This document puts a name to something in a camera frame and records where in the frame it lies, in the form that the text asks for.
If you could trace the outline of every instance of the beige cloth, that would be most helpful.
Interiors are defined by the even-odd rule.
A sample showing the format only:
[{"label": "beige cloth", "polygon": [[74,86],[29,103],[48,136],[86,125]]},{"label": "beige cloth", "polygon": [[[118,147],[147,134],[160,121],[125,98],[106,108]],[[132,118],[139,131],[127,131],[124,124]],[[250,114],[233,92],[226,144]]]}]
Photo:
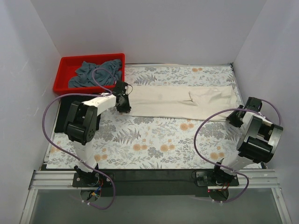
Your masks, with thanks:
[{"label": "beige cloth", "polygon": [[[134,86],[129,101],[131,112],[123,115],[137,117],[205,120],[219,111],[237,108],[231,86]],[[230,113],[211,121],[225,121]]]}]

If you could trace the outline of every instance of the red plastic container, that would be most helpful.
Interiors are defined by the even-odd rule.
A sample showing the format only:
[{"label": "red plastic container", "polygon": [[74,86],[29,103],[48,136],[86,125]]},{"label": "red plastic container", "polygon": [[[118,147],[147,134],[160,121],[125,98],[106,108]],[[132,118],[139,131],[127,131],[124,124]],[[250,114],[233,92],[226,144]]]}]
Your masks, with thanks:
[{"label": "red plastic container", "polygon": [[[69,80],[76,76],[75,71],[81,67],[82,62],[103,64],[104,62],[114,59],[120,59],[122,62],[122,75],[121,80],[125,81],[125,55],[124,54],[109,54],[109,55],[86,55],[86,56],[72,56],[63,57],[60,60],[56,79],[53,86],[53,91],[58,95],[66,93],[102,93],[105,90],[99,86],[95,87],[81,87],[81,88],[68,88]],[[106,85],[105,88],[112,89],[115,85]]]}]

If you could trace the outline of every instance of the floral tablecloth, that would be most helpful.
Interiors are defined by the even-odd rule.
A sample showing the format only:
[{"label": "floral tablecloth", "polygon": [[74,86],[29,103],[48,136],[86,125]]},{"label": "floral tablecloth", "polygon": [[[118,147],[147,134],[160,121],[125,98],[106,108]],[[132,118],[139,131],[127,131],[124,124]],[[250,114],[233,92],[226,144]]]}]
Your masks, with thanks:
[{"label": "floral tablecloth", "polygon": [[[131,85],[185,85],[236,87],[229,66],[221,67],[126,67],[125,80]],[[202,121],[187,119],[129,117],[116,109],[101,115],[100,129],[93,147],[99,168],[212,168],[193,147],[194,133]],[[236,150],[241,131],[225,122],[208,122],[198,136],[199,151],[212,161],[219,161]],[[54,142],[75,154],[72,142],[63,133],[56,133]],[[50,150],[47,168],[73,168],[78,161],[59,151]],[[260,168],[259,164],[248,168]]]}]

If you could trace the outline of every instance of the blue-gray cloth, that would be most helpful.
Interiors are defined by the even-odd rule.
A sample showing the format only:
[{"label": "blue-gray cloth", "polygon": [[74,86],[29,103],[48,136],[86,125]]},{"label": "blue-gray cloth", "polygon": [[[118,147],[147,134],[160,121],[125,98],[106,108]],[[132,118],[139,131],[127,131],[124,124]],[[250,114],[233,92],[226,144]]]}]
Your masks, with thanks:
[{"label": "blue-gray cloth", "polygon": [[[122,63],[120,59],[104,62],[101,65],[83,62],[82,66],[76,70],[77,76],[69,80],[69,88],[97,86],[93,80],[92,73],[93,70],[99,67],[110,71],[115,80],[121,79],[121,71],[119,71],[119,69],[122,67]],[[94,78],[100,85],[114,84],[114,79],[105,70],[96,70],[94,73]]]}]

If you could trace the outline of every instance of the white wall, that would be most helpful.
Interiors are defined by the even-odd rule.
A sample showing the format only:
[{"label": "white wall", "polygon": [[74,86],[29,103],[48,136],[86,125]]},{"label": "white wall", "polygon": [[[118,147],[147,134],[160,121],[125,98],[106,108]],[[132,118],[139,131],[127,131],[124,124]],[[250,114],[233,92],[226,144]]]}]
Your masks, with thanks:
[{"label": "white wall", "polygon": [[[234,63],[243,96],[274,103],[284,133],[271,167],[278,173],[293,223],[299,223],[299,2],[267,0]],[[270,118],[275,113],[266,108]]]},{"label": "white wall", "polygon": [[0,0],[0,21],[0,223],[15,224],[46,151],[42,114],[60,55],[30,0]]},{"label": "white wall", "polygon": [[124,52],[127,63],[227,64],[265,0],[31,0],[62,56]]}]

